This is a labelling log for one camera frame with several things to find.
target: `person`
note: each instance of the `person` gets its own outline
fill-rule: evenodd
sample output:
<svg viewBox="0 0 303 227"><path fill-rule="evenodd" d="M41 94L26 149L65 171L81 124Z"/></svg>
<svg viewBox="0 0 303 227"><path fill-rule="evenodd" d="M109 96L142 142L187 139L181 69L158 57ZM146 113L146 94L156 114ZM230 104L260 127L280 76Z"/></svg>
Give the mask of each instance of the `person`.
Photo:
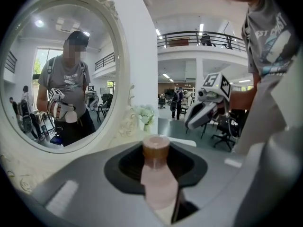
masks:
<svg viewBox="0 0 303 227"><path fill-rule="evenodd" d="M182 93L182 88L179 87L176 92L174 92L172 96L172 101L177 102L177 120L180 119L180 113L181 113L181 102L183 101L183 93ZM175 111L172 112L171 117L174 119L175 118Z"/></svg>
<svg viewBox="0 0 303 227"><path fill-rule="evenodd" d="M86 52L88 42L89 37L83 32L72 32L64 42L63 54L46 62L38 80L40 84L37 96L38 110L49 112L54 116L55 102L49 105L47 100L47 91L51 91L52 88L59 89L65 95L64 102L75 107L78 120L74 123L67 123L65 117L57 118L60 109L55 115L54 124L56 128L61 129L59 135L63 146L70 145L96 131L85 105L85 90L90 83L89 70L87 64L80 60L81 53Z"/></svg>
<svg viewBox="0 0 303 227"><path fill-rule="evenodd" d="M14 99L12 97L9 98L9 102L13 105L13 109L15 111L15 114L18 117L19 113L18 113L17 103L14 101Z"/></svg>
<svg viewBox="0 0 303 227"><path fill-rule="evenodd" d="M232 91L230 98L231 109L250 111L234 149L236 153L247 154L251 145L266 141L286 126L271 91L293 63L300 40L275 0L234 1L247 2L249 6L242 38L248 54L248 71L253 76L253 89Z"/></svg>
<svg viewBox="0 0 303 227"><path fill-rule="evenodd" d="M41 134L41 130L40 130L40 126L38 124L37 118L36 116L33 114L33 109L32 107L34 106L34 100L33 100L33 96L28 92L28 86L24 86L23 87L23 94L21 97L21 102L22 100L26 101L27 104L27 111L25 111L26 113L28 113L28 115L30 116L31 120L32 120L32 124L35 127L38 136L36 135L36 133L34 132L34 128L31 131L33 137L35 138L35 140L41 142L42 140L44 140L44 135Z"/></svg>

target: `ornate mirror frame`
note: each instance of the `ornate mirror frame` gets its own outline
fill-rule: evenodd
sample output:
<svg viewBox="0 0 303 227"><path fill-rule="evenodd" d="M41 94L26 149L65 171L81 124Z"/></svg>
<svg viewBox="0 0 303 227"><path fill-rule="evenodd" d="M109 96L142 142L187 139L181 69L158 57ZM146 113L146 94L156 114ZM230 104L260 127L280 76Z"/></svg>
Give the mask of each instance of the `ornate mirror frame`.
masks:
<svg viewBox="0 0 303 227"><path fill-rule="evenodd" d="M47 8L73 4L85 7L94 12L105 24L113 42L116 59L116 89L113 106L108 112L100 128L87 137L78 141L76 146L65 147L59 151L49 149L32 142L20 129L11 123L7 111L7 100L4 93L5 59L9 49L23 26L29 21L30 15L39 13ZM73 159L108 148L111 140L116 136L127 133L126 125L135 124L133 113L129 113L130 105L130 65L128 49L123 27L115 9L115 3L110 0L29 0L16 15L11 23L0 47L0 155L1 163L14 185L21 186L28 192L38 182L51 173L57 171Z"/></svg>

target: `pink bottle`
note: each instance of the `pink bottle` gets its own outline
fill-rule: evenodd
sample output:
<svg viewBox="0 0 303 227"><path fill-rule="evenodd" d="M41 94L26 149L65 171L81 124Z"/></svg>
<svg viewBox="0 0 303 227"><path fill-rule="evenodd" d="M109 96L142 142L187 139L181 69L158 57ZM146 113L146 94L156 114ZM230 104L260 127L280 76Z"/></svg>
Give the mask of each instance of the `pink bottle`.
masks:
<svg viewBox="0 0 303 227"><path fill-rule="evenodd" d="M159 135L151 135L143 140L145 162L141 175L146 202L165 222L170 222L178 193L178 182L166 161L169 143L167 137Z"/></svg>

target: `white wall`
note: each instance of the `white wall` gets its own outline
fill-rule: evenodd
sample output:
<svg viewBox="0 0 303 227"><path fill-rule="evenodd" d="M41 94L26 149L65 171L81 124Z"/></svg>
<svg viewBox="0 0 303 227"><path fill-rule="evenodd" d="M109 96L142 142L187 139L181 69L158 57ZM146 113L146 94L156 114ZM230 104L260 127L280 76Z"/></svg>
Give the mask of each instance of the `white wall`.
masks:
<svg viewBox="0 0 303 227"><path fill-rule="evenodd" d="M151 104L157 108L158 57L155 26L143 0L113 0L124 28L130 56L134 105ZM155 122L152 133L157 133Z"/></svg>
<svg viewBox="0 0 303 227"><path fill-rule="evenodd" d="M112 52L114 52L113 43L112 43L112 40L111 40L111 38L109 36L109 33L106 33L103 36L102 42L101 42L101 45L100 45L100 49L101 49L101 51L98 53L96 61L99 61L102 58L104 58L107 55L109 55Z"/></svg>
<svg viewBox="0 0 303 227"><path fill-rule="evenodd" d="M93 78L93 73L95 72L95 63L98 61L99 53L87 52L86 59L84 62L87 63L89 68L89 76L90 76L90 84L91 86L95 86L95 90L97 95L99 96L99 102L101 100L100 88L107 86L107 80L104 79L95 79Z"/></svg>

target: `metal railing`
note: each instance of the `metal railing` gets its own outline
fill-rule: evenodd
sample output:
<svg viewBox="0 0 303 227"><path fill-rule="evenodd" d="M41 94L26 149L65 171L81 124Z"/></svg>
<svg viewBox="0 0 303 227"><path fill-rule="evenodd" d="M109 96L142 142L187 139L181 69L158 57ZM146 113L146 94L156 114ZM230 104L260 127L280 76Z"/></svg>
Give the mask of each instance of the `metal railing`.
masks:
<svg viewBox="0 0 303 227"><path fill-rule="evenodd" d="M208 31L181 31L158 36L158 47L174 47L184 45L214 46L230 50L246 51L241 38Z"/></svg>
<svg viewBox="0 0 303 227"><path fill-rule="evenodd" d="M15 73L16 63L17 63L17 59L13 55L13 53L10 51L8 54L8 57L6 58L5 68L7 68L12 73Z"/></svg>
<svg viewBox="0 0 303 227"><path fill-rule="evenodd" d="M101 60L97 61L95 63L96 70L105 67L109 63L115 62L115 53L112 52L111 54L107 55L106 57L102 58Z"/></svg>

